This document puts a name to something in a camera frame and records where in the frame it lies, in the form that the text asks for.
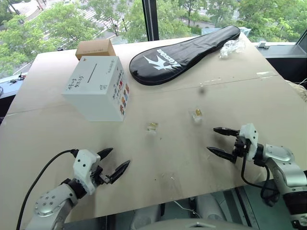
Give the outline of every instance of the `beige tabletop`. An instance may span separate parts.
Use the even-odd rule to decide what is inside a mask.
[[[213,127],[239,129],[254,123],[259,142],[283,145],[307,169],[307,107],[296,92],[244,37],[246,49],[220,60],[205,57],[176,79],[143,86],[129,73],[131,58],[151,47],[184,39],[114,46],[129,77],[131,97],[123,122],[88,122],[61,96],[78,60],[74,50],[37,56],[7,116],[0,126],[0,225],[13,229],[26,191],[42,167],[57,153],[72,148],[114,150],[101,165],[105,172],[130,159],[123,176],[80,200],[68,221],[119,213],[171,200],[244,185],[242,160],[236,165],[208,152],[206,146],[230,152],[234,138]],[[205,85],[200,92],[200,83]],[[196,107],[203,123],[195,125]],[[157,134],[146,132],[149,122]],[[72,177],[74,158],[63,155],[46,170],[33,189],[23,225],[33,204],[47,190]],[[246,178],[264,180],[264,171],[247,163]]]

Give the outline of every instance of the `plastic bag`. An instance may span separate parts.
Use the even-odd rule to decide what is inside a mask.
[[[220,58],[228,58],[229,54],[240,53],[245,49],[245,43],[240,38],[227,41],[220,50]]]

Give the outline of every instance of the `cardboard box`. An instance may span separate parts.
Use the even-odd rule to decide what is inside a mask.
[[[76,51],[78,60],[82,56],[116,56],[110,39],[80,42]]]
[[[127,77],[116,56],[83,56],[62,95],[89,121],[123,121]]]

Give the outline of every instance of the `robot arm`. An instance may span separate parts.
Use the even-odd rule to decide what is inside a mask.
[[[307,175],[295,163],[293,153],[282,146],[267,144],[264,147],[259,144],[258,132],[253,124],[243,125],[240,130],[224,127],[213,130],[222,135],[235,136],[235,147],[232,154],[215,147],[207,147],[208,150],[232,163],[236,162],[237,157],[243,157],[258,166],[269,168],[288,207],[293,227],[307,229]]]
[[[61,185],[43,194],[35,203],[34,215],[26,230],[62,230],[66,217],[78,199],[92,195],[100,184],[114,183],[126,170],[130,161],[116,168],[111,175],[103,175],[99,161],[106,157],[112,148],[99,153],[86,149],[79,150],[73,164],[74,178],[66,179]]]

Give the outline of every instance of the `window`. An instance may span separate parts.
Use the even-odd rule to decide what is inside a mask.
[[[160,39],[236,25],[251,40],[296,42],[307,29],[307,0],[156,0]]]
[[[80,41],[147,41],[141,0],[5,0],[0,11],[0,78],[27,72],[39,53]]]

